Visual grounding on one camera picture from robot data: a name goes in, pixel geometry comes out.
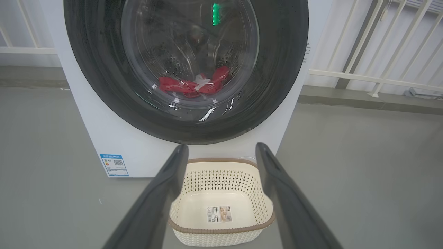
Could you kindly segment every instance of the laundry basket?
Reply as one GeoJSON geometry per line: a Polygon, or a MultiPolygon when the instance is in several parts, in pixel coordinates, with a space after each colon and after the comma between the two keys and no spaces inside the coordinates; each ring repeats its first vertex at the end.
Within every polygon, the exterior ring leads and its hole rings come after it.
{"type": "Polygon", "coordinates": [[[225,246],[254,240],[275,219],[256,164],[241,159],[189,160],[169,225],[190,246],[225,246]]]}

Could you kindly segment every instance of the washing machine door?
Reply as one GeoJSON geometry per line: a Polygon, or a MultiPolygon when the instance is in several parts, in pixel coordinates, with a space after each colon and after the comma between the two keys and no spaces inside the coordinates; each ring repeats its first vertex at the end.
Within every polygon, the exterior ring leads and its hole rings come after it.
{"type": "Polygon", "coordinates": [[[263,122],[291,89],[307,0],[65,0],[77,62],[134,127],[211,144],[263,122]]]}

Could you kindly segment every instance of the front-loading washing machine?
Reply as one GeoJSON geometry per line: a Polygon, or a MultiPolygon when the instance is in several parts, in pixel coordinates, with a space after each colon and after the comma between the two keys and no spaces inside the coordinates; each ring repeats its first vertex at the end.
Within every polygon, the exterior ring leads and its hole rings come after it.
{"type": "Polygon", "coordinates": [[[179,143],[276,153],[331,2],[41,0],[109,177],[154,177],[179,143]]]}

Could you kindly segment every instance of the brown basket rim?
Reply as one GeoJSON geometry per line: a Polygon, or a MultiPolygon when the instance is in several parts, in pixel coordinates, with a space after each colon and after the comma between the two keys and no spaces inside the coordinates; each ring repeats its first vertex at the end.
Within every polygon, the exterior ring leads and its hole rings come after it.
{"type": "MultiPolygon", "coordinates": [[[[245,159],[234,159],[234,158],[200,158],[200,159],[190,159],[188,163],[203,163],[203,162],[233,162],[233,163],[247,163],[249,165],[257,167],[257,164],[245,159]]],[[[272,215],[268,221],[262,224],[241,227],[241,228],[229,228],[229,229],[196,229],[196,228],[184,228],[177,225],[172,221],[171,216],[168,215],[168,225],[170,225],[174,230],[181,233],[193,233],[193,234],[230,234],[230,233],[244,233],[254,230],[260,230],[270,226],[275,220],[275,212],[272,211],[272,215]]]]}

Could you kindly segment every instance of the white wall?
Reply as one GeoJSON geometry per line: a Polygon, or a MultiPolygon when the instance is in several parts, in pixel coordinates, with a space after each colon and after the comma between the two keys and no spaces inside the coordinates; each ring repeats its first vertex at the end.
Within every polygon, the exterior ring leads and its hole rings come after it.
{"type": "MultiPolygon", "coordinates": [[[[344,27],[346,18],[350,12],[351,5],[354,0],[335,0],[332,5],[332,9],[328,18],[328,21],[325,26],[325,30],[323,31],[322,38],[319,42],[319,47],[315,54],[314,62],[312,65],[312,69],[320,69],[326,70],[326,67],[329,63],[329,60],[332,56],[335,45],[339,39],[340,33],[344,27]]],[[[334,62],[330,68],[331,71],[341,72],[346,63],[346,60],[349,56],[349,53],[352,49],[352,46],[355,42],[355,39],[360,31],[360,28],[365,19],[366,13],[371,5],[372,0],[360,0],[356,5],[356,12],[351,19],[350,26],[348,28],[347,33],[344,36],[343,43],[340,46],[340,49],[334,59],[334,62]]],[[[366,48],[365,53],[362,56],[360,63],[355,71],[356,74],[364,74],[369,62],[372,59],[372,56],[375,53],[375,50],[378,47],[383,35],[385,34],[396,10],[398,4],[392,3],[390,7],[387,9],[386,15],[384,16],[382,21],[379,21],[375,31],[373,33],[372,38],[370,39],[368,46],[366,48]]],[[[405,6],[402,13],[399,16],[399,19],[392,30],[391,36],[386,40],[385,46],[382,47],[372,69],[372,73],[370,76],[380,77],[383,70],[385,69],[388,61],[390,60],[392,54],[394,53],[397,45],[400,40],[403,38],[409,24],[411,23],[414,15],[416,14],[417,8],[405,6]]],[[[403,73],[403,70],[406,68],[407,64],[410,62],[412,56],[416,52],[418,46],[423,41],[425,35],[431,28],[431,25],[434,23],[437,14],[435,13],[426,13],[422,21],[420,22],[417,30],[415,31],[412,39],[409,44],[406,46],[404,52],[402,53],[400,59],[395,65],[392,73],[388,78],[391,79],[400,79],[400,75],[403,73]]],[[[443,49],[439,51],[436,55],[433,63],[427,68],[423,77],[415,81],[416,76],[419,74],[423,65],[426,63],[428,58],[431,56],[433,50],[437,47],[439,42],[443,39],[443,23],[440,23],[429,41],[427,42],[425,48],[420,53],[416,62],[412,65],[408,74],[405,76],[404,80],[408,82],[414,82],[419,84],[429,84],[431,86],[443,86],[442,78],[443,71],[438,74],[436,79],[432,82],[429,82],[432,75],[437,71],[437,68],[443,62],[443,49]]],[[[335,87],[337,83],[337,78],[323,77],[323,76],[314,76],[309,75],[305,84],[311,86],[327,86],[327,87],[335,87]]],[[[370,91],[374,87],[375,83],[372,82],[362,82],[351,80],[348,89],[354,90],[364,90],[370,91]]],[[[392,85],[384,85],[381,89],[382,93],[393,93],[393,94],[403,94],[403,92],[407,89],[407,87],[402,86],[392,86],[392,85]]]]}
{"type": "MultiPolygon", "coordinates": [[[[25,11],[29,15],[31,28],[34,30],[39,47],[54,47],[40,2],[23,0],[25,11]]],[[[0,1],[0,23],[7,32],[14,47],[34,47],[25,21],[16,0],[0,1]]],[[[6,42],[0,35],[0,47],[6,42]]],[[[0,53],[0,66],[50,66],[61,67],[56,54],[3,54],[0,53]]]]}

